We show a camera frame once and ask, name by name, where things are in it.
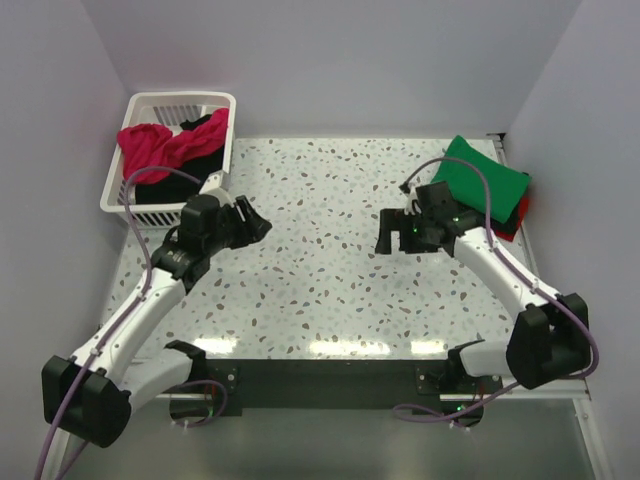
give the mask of red towel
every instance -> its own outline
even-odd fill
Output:
[[[180,168],[185,162],[209,155],[224,145],[229,109],[216,110],[206,123],[175,137],[163,125],[145,123],[118,132],[118,145],[124,155],[125,181],[134,172],[151,165]],[[147,172],[136,183],[153,184],[169,176],[169,172]]]

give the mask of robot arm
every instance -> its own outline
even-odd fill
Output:
[[[185,204],[179,226],[169,230],[153,253],[151,279],[144,294],[147,273],[123,306],[86,344],[69,359],[54,356],[44,366],[45,420],[53,421],[81,366],[92,357],[60,427],[101,447],[120,436],[132,412],[144,403],[191,377],[201,376],[198,369],[205,361],[204,352],[184,342],[171,342],[144,364],[131,362],[160,320],[209,271],[211,257],[224,248],[257,243],[270,229],[271,224],[254,211],[246,197],[234,201],[215,181],[207,181],[201,194]],[[104,332],[110,334],[101,344]]]
[[[589,343],[578,328],[515,276],[494,250],[500,248],[530,283],[559,300],[588,326],[584,301],[576,294],[560,295],[499,244],[490,247],[484,219],[461,208],[446,183],[418,187],[409,195],[405,209],[382,210],[376,253],[391,253],[392,231],[399,232],[400,250],[405,253],[443,248],[464,263],[496,295],[515,323],[508,342],[480,340],[449,350],[443,386],[454,386],[465,376],[507,375],[533,389],[589,365]]]

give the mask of laundry basket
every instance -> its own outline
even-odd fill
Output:
[[[231,169],[233,125],[236,116],[236,99],[220,92],[150,92],[131,97],[122,128],[141,123],[159,123],[174,135],[181,132],[180,123],[197,120],[219,108],[229,109],[229,124],[224,146],[222,184],[226,186]],[[124,156],[116,145],[111,167],[100,199],[100,208],[108,213],[117,213],[126,220],[124,211],[125,181],[122,176]],[[140,228],[168,228],[175,225],[184,203],[158,205],[131,205],[131,212]]]

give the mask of gray wall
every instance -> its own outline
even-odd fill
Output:
[[[584,0],[507,136],[534,178],[541,273],[590,307],[603,361],[589,385],[620,479],[640,478],[639,18],[636,0]]]
[[[95,328],[121,229],[99,211],[125,90],[76,0],[0,2],[0,476],[31,478],[40,370]]]
[[[506,131],[580,0],[83,0],[126,87],[235,94],[239,135]]]

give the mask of speckled countertop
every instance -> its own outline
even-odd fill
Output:
[[[403,206],[398,184],[449,142],[236,140],[231,193],[247,195],[273,230],[258,245],[218,254],[138,357],[181,339],[219,357],[444,358],[449,346],[508,338],[506,311],[460,262],[444,253],[374,255],[379,210]],[[490,140],[470,143],[497,159]],[[164,231],[144,235],[153,250]],[[522,244],[518,234],[506,246],[526,264]],[[129,234],[105,319],[141,264]]]

